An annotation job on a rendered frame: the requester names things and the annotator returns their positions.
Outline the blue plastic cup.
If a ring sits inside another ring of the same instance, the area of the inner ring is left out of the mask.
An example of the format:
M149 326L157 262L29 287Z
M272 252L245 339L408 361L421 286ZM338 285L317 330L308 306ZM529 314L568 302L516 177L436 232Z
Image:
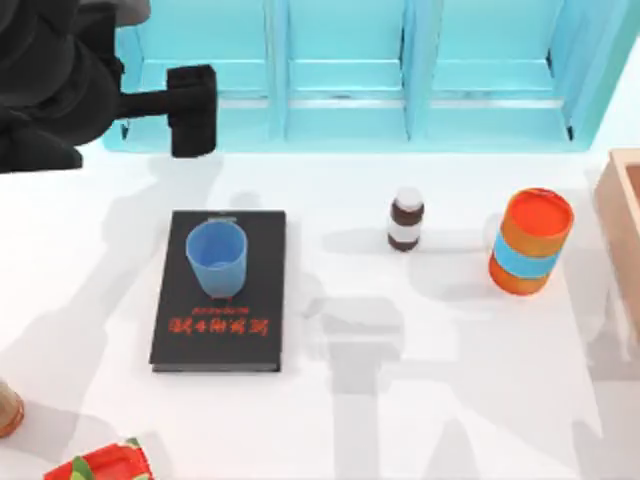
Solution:
M247 275L248 238L229 220L209 220L187 235L185 253L202 290L212 298L233 297Z

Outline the light blue rack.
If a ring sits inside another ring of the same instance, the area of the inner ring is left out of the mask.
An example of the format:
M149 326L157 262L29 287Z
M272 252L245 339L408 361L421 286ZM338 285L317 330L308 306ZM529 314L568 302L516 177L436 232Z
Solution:
M128 93L211 65L226 152L559 152L592 144L640 0L150 0Z

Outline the black book with red lettering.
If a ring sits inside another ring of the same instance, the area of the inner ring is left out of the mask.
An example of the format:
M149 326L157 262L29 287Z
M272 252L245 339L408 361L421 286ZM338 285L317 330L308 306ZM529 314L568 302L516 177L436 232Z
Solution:
M185 253L189 232L229 220L248 238L246 281L212 298ZM281 368L286 257L282 210L176 211L170 224L149 363L156 372L277 372Z

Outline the brown bottle with white cap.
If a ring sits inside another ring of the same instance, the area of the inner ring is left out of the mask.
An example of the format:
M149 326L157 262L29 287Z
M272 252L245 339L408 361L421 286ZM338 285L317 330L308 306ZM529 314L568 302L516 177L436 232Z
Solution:
M416 188L402 187L396 192L387 228L387 240L393 249L409 252L418 245L424 213L425 202Z

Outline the brown plant pot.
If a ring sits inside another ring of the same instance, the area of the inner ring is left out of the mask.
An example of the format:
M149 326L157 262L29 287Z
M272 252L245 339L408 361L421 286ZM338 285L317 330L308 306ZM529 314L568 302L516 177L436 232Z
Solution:
M21 397L0 379L0 438L12 435L24 419Z

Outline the red and green packet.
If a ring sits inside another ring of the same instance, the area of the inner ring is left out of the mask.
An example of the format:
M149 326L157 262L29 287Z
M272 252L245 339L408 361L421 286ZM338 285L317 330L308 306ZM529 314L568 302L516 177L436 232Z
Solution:
M43 480L155 480L138 439L131 437L75 456L43 475Z

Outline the orange can with blue band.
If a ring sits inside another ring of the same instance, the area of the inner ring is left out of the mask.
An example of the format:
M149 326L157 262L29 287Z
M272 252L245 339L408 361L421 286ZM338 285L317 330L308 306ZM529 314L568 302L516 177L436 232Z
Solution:
M507 203L488 263L503 291L533 295L547 284L574 223L566 199L546 188L516 192Z

